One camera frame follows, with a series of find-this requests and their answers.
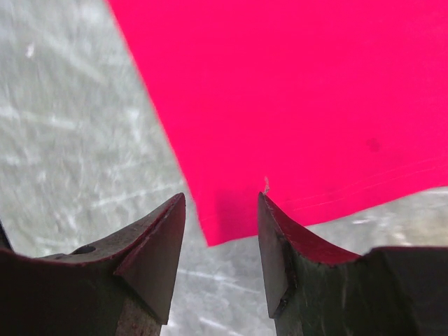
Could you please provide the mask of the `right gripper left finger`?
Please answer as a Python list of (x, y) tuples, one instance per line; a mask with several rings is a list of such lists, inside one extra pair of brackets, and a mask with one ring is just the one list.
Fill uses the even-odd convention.
[(159, 335), (186, 222), (179, 193), (74, 252), (30, 258), (1, 234), (2, 335)]

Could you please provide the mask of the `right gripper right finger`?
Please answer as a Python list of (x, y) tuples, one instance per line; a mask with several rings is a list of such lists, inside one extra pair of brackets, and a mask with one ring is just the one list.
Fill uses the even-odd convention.
[(447, 249), (344, 250), (258, 196), (267, 310), (278, 335), (446, 335)]

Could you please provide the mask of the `pink t shirt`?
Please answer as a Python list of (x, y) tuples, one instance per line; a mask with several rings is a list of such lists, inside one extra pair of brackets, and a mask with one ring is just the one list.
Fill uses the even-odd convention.
[(208, 245), (447, 184), (446, 1), (111, 1)]

